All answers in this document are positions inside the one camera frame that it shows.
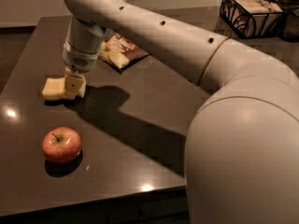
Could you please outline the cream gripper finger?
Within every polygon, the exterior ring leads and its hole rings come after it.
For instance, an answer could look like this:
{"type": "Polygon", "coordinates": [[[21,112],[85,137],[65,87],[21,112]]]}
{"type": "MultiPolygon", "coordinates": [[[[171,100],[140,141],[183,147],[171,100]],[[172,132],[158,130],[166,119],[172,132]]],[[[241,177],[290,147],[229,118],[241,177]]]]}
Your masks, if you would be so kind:
{"type": "Polygon", "coordinates": [[[82,74],[68,74],[64,77],[64,98],[74,100],[83,98],[86,91],[86,79],[82,74]]]}

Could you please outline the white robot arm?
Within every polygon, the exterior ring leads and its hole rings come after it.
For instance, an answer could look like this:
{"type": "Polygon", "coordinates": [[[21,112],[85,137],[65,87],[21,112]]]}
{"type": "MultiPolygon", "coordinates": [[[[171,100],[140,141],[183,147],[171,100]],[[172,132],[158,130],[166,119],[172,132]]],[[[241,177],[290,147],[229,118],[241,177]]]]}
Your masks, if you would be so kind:
{"type": "Polygon", "coordinates": [[[299,83],[285,63],[123,0],[64,0],[209,93],[185,144],[192,224],[299,224],[299,83]]]}

